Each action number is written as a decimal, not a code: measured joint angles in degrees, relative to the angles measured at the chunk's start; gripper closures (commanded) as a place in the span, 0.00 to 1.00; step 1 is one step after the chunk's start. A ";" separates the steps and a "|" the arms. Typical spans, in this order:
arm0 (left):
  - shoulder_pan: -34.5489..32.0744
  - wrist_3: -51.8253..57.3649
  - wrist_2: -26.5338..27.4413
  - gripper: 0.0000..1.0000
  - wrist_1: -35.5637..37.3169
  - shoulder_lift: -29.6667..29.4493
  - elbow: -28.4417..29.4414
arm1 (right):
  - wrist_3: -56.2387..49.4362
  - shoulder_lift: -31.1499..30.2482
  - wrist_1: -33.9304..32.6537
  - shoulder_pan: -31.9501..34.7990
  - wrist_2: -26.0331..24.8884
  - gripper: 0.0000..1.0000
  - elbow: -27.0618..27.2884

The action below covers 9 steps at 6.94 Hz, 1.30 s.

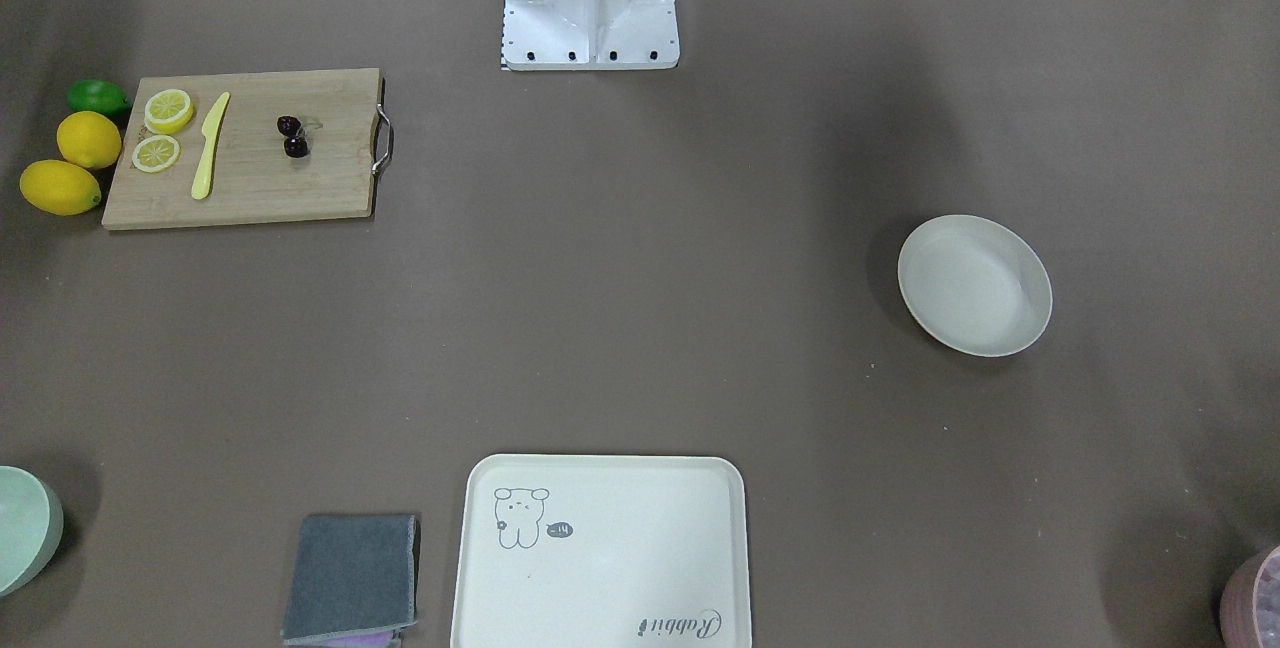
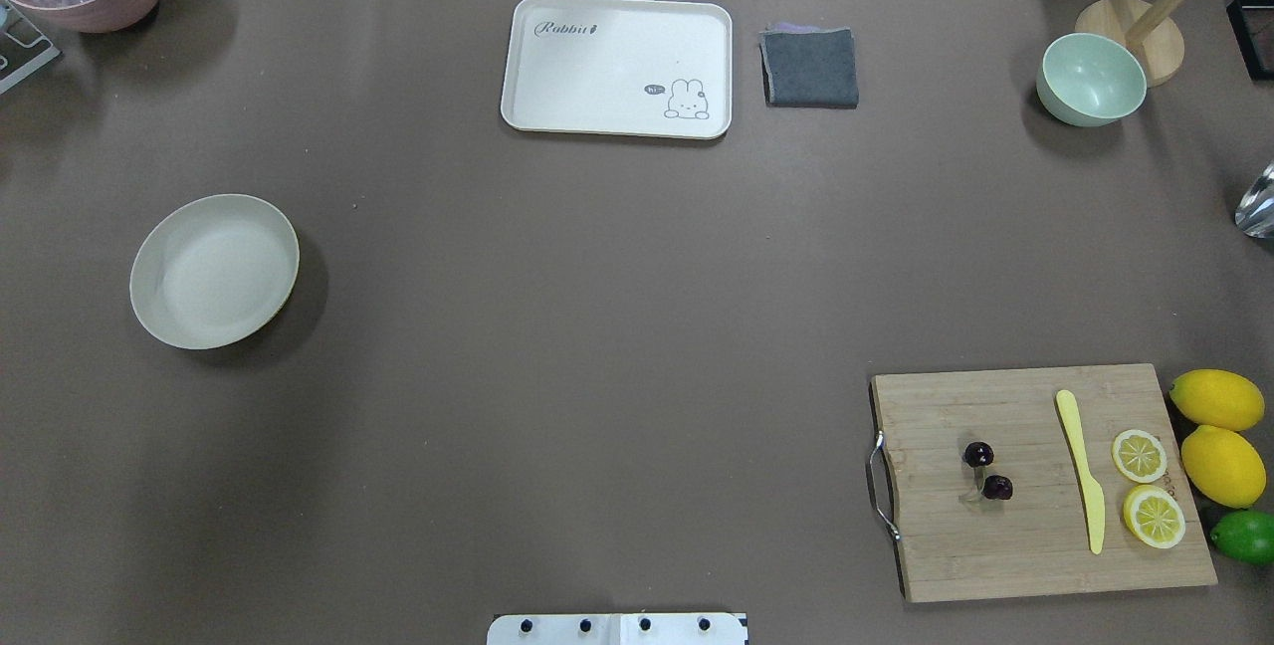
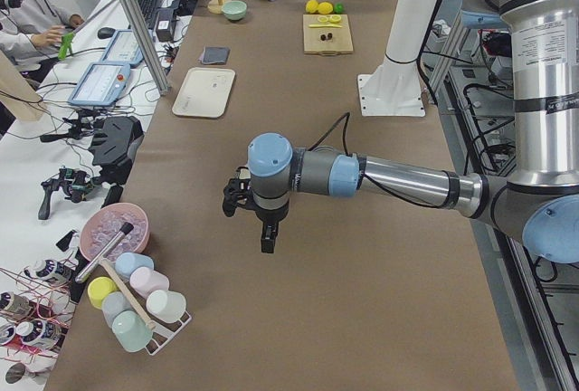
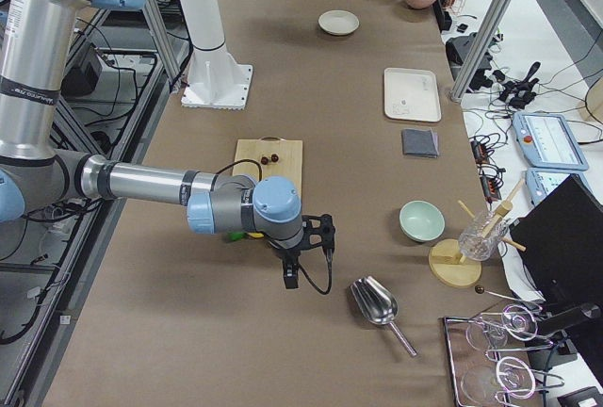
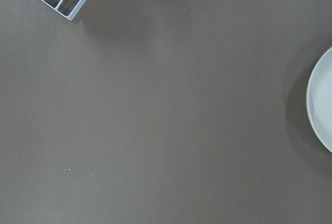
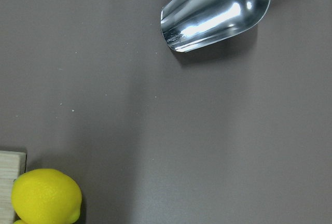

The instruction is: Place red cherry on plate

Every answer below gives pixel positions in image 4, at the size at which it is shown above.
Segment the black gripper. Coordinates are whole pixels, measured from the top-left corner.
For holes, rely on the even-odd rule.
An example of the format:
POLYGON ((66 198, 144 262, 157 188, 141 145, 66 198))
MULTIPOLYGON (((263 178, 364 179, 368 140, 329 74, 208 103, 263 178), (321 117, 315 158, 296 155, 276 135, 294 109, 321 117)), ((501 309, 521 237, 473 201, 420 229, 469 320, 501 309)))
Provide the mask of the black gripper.
POLYGON ((275 239, 270 240, 270 245, 276 250, 283 263, 283 279, 286 289, 299 287, 300 256, 304 252, 302 245, 286 248, 283 243, 275 239))

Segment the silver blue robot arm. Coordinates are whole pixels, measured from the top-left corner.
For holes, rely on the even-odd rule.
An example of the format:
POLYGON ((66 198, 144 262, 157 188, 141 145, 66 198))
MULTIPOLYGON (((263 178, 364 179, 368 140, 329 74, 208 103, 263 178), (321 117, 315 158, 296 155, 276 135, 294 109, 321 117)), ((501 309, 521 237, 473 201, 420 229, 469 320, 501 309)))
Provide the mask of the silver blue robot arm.
POLYGON ((145 1, 10 0, 1 51, 2 221, 71 198, 180 204, 197 233, 264 235, 282 260, 285 286, 295 288, 312 229, 288 179, 165 170, 50 145, 78 11, 140 9, 145 1))

